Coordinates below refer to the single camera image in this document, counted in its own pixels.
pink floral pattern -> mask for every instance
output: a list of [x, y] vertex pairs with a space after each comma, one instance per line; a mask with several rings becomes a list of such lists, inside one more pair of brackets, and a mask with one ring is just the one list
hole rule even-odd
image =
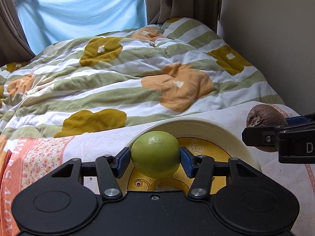
[[62, 155], [73, 137], [36, 139], [24, 156], [21, 190], [62, 164]]

brown curtain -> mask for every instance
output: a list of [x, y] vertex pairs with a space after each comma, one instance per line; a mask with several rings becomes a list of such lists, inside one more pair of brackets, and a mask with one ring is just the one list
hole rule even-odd
[[169, 18], [194, 18], [217, 31], [222, 0], [145, 0], [148, 24]]
[[0, 0], [0, 66], [29, 61], [34, 56], [12, 0]]

curtain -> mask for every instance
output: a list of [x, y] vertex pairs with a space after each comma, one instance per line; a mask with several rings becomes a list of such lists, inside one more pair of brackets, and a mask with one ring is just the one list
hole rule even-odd
[[35, 54], [56, 42], [147, 24], [145, 0], [18, 0], [17, 8]]
[[12, 0], [0, 0], [0, 66], [29, 61], [34, 56]]
[[222, 0], [145, 0], [149, 24], [169, 18], [193, 18], [217, 31]]

bowl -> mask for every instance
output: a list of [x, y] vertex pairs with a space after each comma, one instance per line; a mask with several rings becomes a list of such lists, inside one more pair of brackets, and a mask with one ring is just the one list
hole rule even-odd
[[[225, 161], [237, 157], [261, 171], [259, 162], [252, 156], [245, 144], [222, 125], [202, 118], [175, 118], [160, 121], [134, 136], [127, 147], [132, 148], [136, 139], [150, 131], [165, 131], [179, 140], [180, 146], [186, 146], [194, 155], [205, 154], [216, 161]], [[183, 190], [188, 192], [193, 179], [186, 177], [182, 166], [170, 178], [152, 179], [142, 175], [130, 162], [124, 176], [117, 182], [125, 193], [127, 190], [165, 191]], [[214, 177], [211, 193], [225, 186], [225, 177]]]

green apple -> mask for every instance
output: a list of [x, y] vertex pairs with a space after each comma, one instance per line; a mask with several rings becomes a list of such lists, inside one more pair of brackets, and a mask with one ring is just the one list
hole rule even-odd
[[140, 136], [131, 149], [136, 169], [153, 179], [173, 175], [180, 165], [178, 140], [164, 131], [151, 131]]

